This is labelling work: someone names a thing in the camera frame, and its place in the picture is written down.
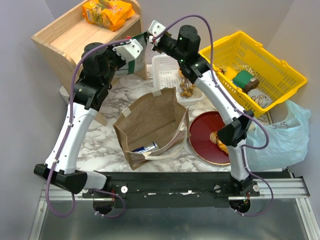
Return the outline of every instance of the tape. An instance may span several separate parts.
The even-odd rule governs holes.
[[[123,116],[126,118],[129,116],[129,114],[131,113],[130,109],[128,107],[126,107],[123,111],[122,114]]]
[[[158,97],[158,96],[162,95],[161,90],[153,91],[153,92],[152,92],[152,95],[153,95],[154,97]]]

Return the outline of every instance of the yellow plastic basket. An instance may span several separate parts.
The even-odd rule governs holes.
[[[199,53],[209,62],[211,46]],[[224,87],[246,110],[252,109],[256,118],[294,95],[307,79],[284,60],[279,60],[263,45],[243,31],[225,36],[213,43],[213,68]],[[223,75],[219,68],[226,70]],[[231,81],[240,71],[247,70],[259,81],[258,89],[272,99],[266,108],[260,107]]]

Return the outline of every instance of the orange package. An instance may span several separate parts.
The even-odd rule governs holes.
[[[90,24],[105,26],[111,31],[121,28],[135,11],[131,3],[120,0],[90,0],[82,5],[82,13]]]

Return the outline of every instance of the light blue plastic bag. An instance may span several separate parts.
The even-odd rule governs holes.
[[[285,104],[288,110],[285,120],[264,126],[269,135],[269,145],[262,150],[246,148],[251,171],[286,168],[305,159],[311,112],[289,100]],[[266,143],[266,136],[259,126],[255,125],[255,130],[247,134],[246,143],[255,147]]]

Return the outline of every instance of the bag handle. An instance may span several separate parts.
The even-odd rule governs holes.
[[[150,154],[152,152],[144,152],[144,153],[142,153],[144,158],[146,160],[157,161],[157,160],[171,159],[175,155],[177,155],[184,148],[184,146],[185,146],[185,144],[187,142],[187,138],[188,138],[188,129],[187,129],[187,127],[186,127],[184,122],[182,123],[179,131],[184,131],[184,138],[183,138],[183,141],[182,141],[180,147],[177,148],[174,152],[172,152],[170,154],[167,154],[167,155],[161,155],[161,156],[150,156]]]

